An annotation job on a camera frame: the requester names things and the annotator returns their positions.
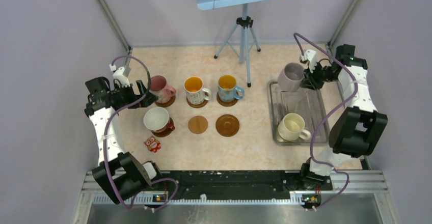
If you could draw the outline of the dark wooden coaster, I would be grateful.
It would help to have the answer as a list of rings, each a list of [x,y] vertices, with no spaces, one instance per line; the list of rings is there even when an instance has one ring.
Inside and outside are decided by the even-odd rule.
[[[166,103],[159,103],[159,102],[155,102],[155,104],[156,104],[157,106],[159,106],[159,107],[164,107],[164,108],[166,108],[166,107],[171,106],[171,105],[175,102],[175,100],[176,100],[176,96],[173,96],[173,97],[171,97],[170,100],[168,100]]]
[[[151,132],[156,137],[166,137],[169,134],[171,134],[174,130],[175,130],[175,125],[173,119],[170,118],[169,122],[166,124],[164,128],[157,131],[151,131]]]
[[[186,101],[187,101],[187,104],[192,108],[202,108],[208,103],[208,100],[205,100],[205,99],[200,104],[192,104],[188,99],[186,99]]]
[[[223,101],[223,100],[220,98],[219,94],[217,94],[217,102],[218,102],[221,106],[224,106],[224,107],[231,107],[231,106],[234,106],[234,105],[238,102],[238,100],[234,98],[232,101],[226,102],[226,101]]]
[[[238,133],[240,122],[234,115],[225,114],[216,120],[215,127],[221,136],[231,137]]]

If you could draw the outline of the blue mug yellow inside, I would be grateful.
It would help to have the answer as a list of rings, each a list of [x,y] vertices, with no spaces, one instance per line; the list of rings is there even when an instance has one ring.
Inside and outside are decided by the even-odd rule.
[[[218,80],[218,96],[223,102],[241,100],[245,95],[244,89],[237,85],[235,77],[223,75]]]

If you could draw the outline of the patterned mug yellow inside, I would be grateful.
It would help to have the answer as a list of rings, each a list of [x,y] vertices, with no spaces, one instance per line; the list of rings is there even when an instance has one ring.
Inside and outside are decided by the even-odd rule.
[[[186,79],[184,82],[184,89],[186,92],[186,98],[192,104],[200,104],[204,99],[210,101],[212,98],[211,90],[205,88],[203,80],[196,76]]]

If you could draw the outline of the pink mug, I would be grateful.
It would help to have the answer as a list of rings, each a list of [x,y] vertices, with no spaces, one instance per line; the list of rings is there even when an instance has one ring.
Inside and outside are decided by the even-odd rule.
[[[150,82],[150,92],[158,97],[157,102],[159,103],[166,103],[177,93],[177,90],[173,86],[168,85],[168,82],[164,76],[153,76],[151,77]]]

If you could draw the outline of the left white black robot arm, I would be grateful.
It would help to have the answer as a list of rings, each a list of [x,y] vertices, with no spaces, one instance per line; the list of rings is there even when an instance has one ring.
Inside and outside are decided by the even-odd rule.
[[[120,204],[139,192],[163,185],[163,176],[153,161],[143,164],[126,152],[119,129],[118,110],[146,108],[156,101],[141,80],[137,80],[140,93],[131,85],[115,83],[110,87],[106,77],[97,77],[85,83],[89,90],[85,114],[94,126],[98,140],[98,165],[92,176],[115,204]]]

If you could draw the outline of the light wooden coaster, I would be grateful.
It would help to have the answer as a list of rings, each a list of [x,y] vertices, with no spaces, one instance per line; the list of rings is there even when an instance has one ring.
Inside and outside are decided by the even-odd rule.
[[[203,116],[194,116],[188,122],[188,129],[194,134],[202,134],[208,128],[208,121]]]

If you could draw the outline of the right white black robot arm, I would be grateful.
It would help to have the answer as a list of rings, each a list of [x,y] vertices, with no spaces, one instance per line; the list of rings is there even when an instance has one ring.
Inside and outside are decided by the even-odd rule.
[[[367,62],[354,53],[353,45],[338,46],[339,63],[332,62],[329,66],[317,60],[314,50],[306,50],[300,56],[300,62],[308,65],[302,87],[319,90],[325,82],[338,81],[345,102],[343,113],[330,130],[328,145],[302,164],[299,184],[304,189],[326,183],[334,167],[370,155],[387,126],[387,115],[378,112],[369,93]]]

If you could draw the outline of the white red mug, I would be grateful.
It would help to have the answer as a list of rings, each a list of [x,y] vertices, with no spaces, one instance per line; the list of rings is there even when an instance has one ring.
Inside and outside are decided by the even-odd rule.
[[[145,127],[154,133],[163,133],[166,130],[175,130],[169,112],[163,107],[149,109],[143,118]]]

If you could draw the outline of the metal tray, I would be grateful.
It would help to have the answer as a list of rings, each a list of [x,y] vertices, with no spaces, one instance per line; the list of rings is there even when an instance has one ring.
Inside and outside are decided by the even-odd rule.
[[[299,138],[293,142],[282,139],[277,127],[286,114],[296,113],[303,117],[305,128],[314,132],[327,114],[320,91],[300,88],[296,92],[283,92],[276,80],[270,80],[267,96],[273,141],[279,146],[309,146],[311,139]]]

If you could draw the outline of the lilac mug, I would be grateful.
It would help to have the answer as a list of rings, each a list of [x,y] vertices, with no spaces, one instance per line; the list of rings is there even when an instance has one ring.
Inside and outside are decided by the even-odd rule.
[[[283,92],[296,92],[304,79],[304,68],[298,63],[288,63],[278,76],[277,82]]]

